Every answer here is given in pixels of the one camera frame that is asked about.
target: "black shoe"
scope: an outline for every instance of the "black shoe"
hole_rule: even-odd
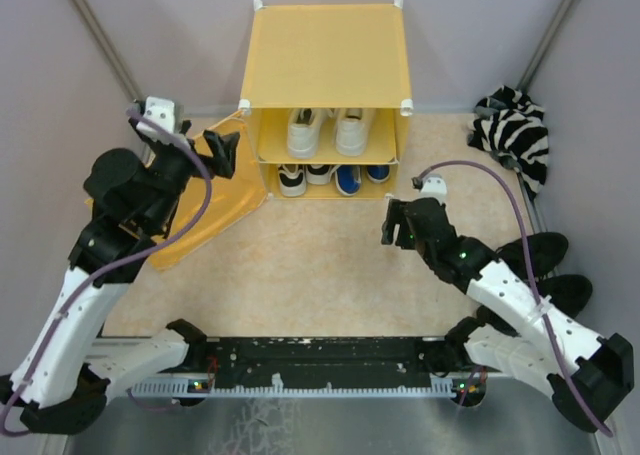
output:
[[[538,291],[543,297],[550,295],[551,303],[570,318],[576,318],[587,306],[593,286],[587,277],[582,275],[559,275],[538,283]],[[515,337],[518,332],[506,321],[485,306],[476,311],[476,318],[481,323],[488,323],[500,333]]]
[[[536,233],[529,235],[527,240],[533,262],[533,274],[536,278],[544,277],[556,268],[569,249],[569,240],[561,233]],[[503,245],[496,250],[496,253],[518,278],[527,279],[522,239]]]

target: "blue sneaker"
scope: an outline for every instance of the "blue sneaker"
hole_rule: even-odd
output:
[[[362,185],[359,165],[340,165],[336,169],[336,187],[345,197],[355,195]]]
[[[373,183],[384,183],[391,176],[389,165],[367,165],[367,177]]]

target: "yellow shoe rack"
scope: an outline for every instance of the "yellow shoe rack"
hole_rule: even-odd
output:
[[[353,199],[380,199],[393,191],[413,110],[401,0],[394,4],[256,7],[239,108],[265,185],[281,195],[280,164],[390,165],[374,184],[363,173]],[[347,157],[334,146],[334,120],[322,126],[316,155],[287,152],[293,108],[376,108],[365,152]],[[307,185],[301,199],[345,198],[335,183]]]

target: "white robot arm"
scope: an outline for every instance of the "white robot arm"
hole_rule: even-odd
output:
[[[13,373],[0,377],[5,419],[15,404],[24,407],[21,421],[31,432],[75,434],[134,384],[204,358],[206,336],[177,320],[119,358],[84,363],[113,306],[146,258],[161,248],[152,237],[169,236],[188,181],[194,176],[231,178],[235,171],[239,134],[220,137],[205,131],[213,156],[198,155],[186,138],[190,123],[179,123],[177,111],[170,100],[149,97],[129,112],[131,126],[154,153],[149,166],[120,148],[94,163],[84,183],[93,198],[91,222],[69,255],[55,306],[25,360]]]
[[[389,202],[382,243],[391,244],[395,237],[397,246],[416,250],[438,278],[487,306],[520,334],[509,337],[468,317],[446,338],[458,347],[461,358],[536,388],[574,425],[595,431],[597,426],[571,392],[559,363],[592,414],[603,422],[633,389],[629,342],[618,334],[605,339],[566,316],[548,297],[536,303],[529,286],[493,250],[477,239],[457,235],[445,211],[444,180],[431,175],[419,182],[419,198]],[[555,332],[558,355],[544,315]]]

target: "striped fabric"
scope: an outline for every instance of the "striped fabric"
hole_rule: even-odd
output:
[[[544,109],[522,92],[503,86],[480,100],[476,113],[467,144],[520,173],[529,197],[535,198],[547,181],[549,165]]]

